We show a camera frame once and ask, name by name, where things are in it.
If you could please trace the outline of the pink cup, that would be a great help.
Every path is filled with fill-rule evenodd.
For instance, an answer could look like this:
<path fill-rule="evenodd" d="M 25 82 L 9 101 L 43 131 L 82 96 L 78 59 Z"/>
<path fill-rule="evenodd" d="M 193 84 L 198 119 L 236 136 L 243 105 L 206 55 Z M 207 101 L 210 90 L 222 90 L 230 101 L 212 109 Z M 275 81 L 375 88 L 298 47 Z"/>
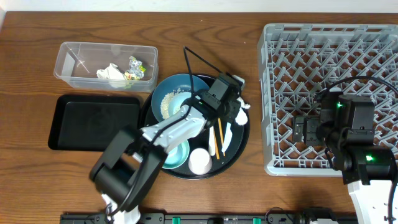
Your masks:
<path fill-rule="evenodd" d="M 196 175 L 207 174 L 212 167 L 212 158 L 203 148 L 196 148 L 190 153 L 188 168 Z"/>

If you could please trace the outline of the teal green bowl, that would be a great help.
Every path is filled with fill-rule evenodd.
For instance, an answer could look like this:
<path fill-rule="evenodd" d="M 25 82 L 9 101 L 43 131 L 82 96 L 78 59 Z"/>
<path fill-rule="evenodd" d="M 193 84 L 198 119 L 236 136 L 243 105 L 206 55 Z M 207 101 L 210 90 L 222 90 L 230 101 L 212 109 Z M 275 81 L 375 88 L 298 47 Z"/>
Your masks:
<path fill-rule="evenodd" d="M 184 141 L 179 144 L 176 148 L 172 149 L 162 168 L 163 169 L 175 169 L 180 167 L 187 159 L 190 153 L 190 146 L 188 141 Z"/>

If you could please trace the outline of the foil snack wrapper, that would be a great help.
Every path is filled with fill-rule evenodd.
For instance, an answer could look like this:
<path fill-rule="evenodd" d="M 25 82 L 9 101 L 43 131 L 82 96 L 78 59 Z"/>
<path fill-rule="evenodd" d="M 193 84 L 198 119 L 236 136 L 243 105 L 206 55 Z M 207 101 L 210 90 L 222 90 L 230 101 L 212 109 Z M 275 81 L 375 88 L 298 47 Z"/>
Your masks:
<path fill-rule="evenodd" d="M 146 68 L 142 62 L 137 58 L 129 57 L 129 69 L 124 72 L 124 77 L 127 80 L 141 80 L 144 78 Z"/>

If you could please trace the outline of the white napkin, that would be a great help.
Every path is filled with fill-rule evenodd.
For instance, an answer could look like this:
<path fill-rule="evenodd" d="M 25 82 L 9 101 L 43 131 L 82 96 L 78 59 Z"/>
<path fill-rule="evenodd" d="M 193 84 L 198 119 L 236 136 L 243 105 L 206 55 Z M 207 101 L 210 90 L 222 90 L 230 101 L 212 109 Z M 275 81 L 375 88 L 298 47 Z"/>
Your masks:
<path fill-rule="evenodd" d="M 110 63 L 105 69 L 99 69 L 96 72 L 99 79 L 107 80 L 113 88 L 122 88 L 126 86 L 124 74 L 119 71 L 118 66 Z"/>

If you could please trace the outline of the white tissue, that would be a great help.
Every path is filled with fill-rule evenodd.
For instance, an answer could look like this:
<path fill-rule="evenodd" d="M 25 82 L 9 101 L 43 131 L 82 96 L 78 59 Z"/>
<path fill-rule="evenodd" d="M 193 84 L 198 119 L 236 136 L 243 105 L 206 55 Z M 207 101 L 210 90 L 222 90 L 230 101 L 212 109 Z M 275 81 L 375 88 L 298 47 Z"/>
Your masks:
<path fill-rule="evenodd" d="M 245 87 L 245 80 L 237 75 L 233 75 L 233 78 L 238 81 L 241 90 L 243 90 Z M 240 126 L 244 126 L 248 122 L 248 115 L 244 112 L 244 110 L 248 110 L 251 105 L 246 103 L 241 96 L 238 97 L 238 101 L 240 102 L 241 106 L 239 108 L 239 113 L 235 118 L 235 122 Z"/>

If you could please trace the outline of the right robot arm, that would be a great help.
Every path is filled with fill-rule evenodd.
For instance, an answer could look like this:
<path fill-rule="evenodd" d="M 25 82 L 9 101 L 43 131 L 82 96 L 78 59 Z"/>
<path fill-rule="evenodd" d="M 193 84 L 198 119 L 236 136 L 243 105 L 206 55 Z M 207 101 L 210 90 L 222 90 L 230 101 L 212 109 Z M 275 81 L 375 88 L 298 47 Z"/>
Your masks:
<path fill-rule="evenodd" d="M 323 146 L 333 170 L 342 173 L 359 223 L 397 221 L 397 164 L 391 149 L 374 143 L 375 105 L 367 96 L 323 91 L 316 116 L 293 118 L 293 140 Z"/>

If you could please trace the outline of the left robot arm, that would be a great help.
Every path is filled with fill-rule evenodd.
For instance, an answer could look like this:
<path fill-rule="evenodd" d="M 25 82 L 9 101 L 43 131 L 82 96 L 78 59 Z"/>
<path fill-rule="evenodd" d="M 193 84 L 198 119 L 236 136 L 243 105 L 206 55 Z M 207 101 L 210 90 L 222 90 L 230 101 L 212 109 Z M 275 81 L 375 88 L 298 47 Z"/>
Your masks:
<path fill-rule="evenodd" d="M 193 92 L 180 111 L 158 124 L 122 128 L 90 171 L 90 180 L 106 202 L 108 223 L 137 223 L 138 205 L 148 194 L 169 152 L 213 126 L 218 119 L 233 122 L 244 79 L 219 74 L 209 90 Z"/>

